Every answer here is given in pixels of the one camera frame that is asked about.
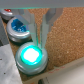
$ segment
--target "brown textured surface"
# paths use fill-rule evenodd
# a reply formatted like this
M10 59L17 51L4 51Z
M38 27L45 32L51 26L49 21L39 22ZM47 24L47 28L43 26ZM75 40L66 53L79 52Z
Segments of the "brown textured surface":
M29 11L35 14L39 36L42 16L48 9L30 9ZM16 46L12 42L10 44L15 55L19 46ZM51 32L48 34L45 48L49 56L45 72L53 69L54 66L61 66L84 56L83 7L64 8L63 14L56 20ZM20 74L24 81L33 77L27 77L21 72Z

